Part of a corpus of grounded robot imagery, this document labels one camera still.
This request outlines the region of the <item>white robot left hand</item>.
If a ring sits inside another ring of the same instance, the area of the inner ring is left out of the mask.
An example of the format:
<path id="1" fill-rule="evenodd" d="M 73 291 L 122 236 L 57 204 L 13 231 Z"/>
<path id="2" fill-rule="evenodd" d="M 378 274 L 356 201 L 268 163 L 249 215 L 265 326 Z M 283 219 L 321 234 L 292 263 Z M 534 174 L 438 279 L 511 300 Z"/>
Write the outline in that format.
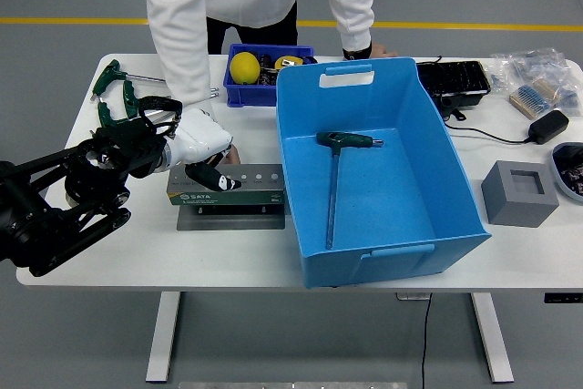
<path id="1" fill-rule="evenodd" d="M 241 182 L 217 170 L 230 153 L 232 135 L 200 108 L 188 108 L 174 137 L 166 136 L 159 171 L 185 165 L 186 175 L 206 189 L 224 192 L 241 187 Z"/>

